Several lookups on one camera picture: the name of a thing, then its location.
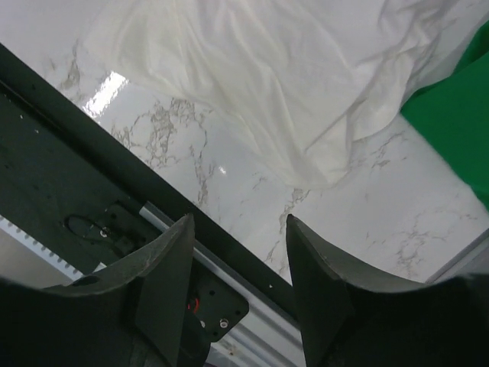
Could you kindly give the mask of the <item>white printed t shirt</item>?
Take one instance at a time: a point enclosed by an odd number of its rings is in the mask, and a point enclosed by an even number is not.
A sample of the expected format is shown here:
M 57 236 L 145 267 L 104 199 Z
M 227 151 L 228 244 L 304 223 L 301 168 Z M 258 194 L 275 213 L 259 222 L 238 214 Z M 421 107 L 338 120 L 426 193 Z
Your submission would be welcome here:
M 330 187 L 474 28 L 477 1 L 110 1 L 84 44 L 219 113 L 285 184 Z

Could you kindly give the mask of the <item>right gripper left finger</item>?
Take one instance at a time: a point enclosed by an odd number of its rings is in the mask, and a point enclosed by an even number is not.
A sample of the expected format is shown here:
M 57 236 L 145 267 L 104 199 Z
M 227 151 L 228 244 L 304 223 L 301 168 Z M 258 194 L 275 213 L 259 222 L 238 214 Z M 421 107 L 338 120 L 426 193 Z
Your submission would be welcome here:
M 174 366 L 193 261 L 194 220 L 67 286 L 1 281 L 3 366 Z

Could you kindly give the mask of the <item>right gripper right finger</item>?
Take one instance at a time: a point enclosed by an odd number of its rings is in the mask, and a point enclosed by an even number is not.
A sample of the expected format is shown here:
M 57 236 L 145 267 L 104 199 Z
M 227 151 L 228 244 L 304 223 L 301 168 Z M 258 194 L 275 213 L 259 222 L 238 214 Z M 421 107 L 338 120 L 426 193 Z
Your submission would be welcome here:
M 486 366 L 488 276 L 422 284 L 375 268 L 288 216 L 287 256 L 309 366 Z

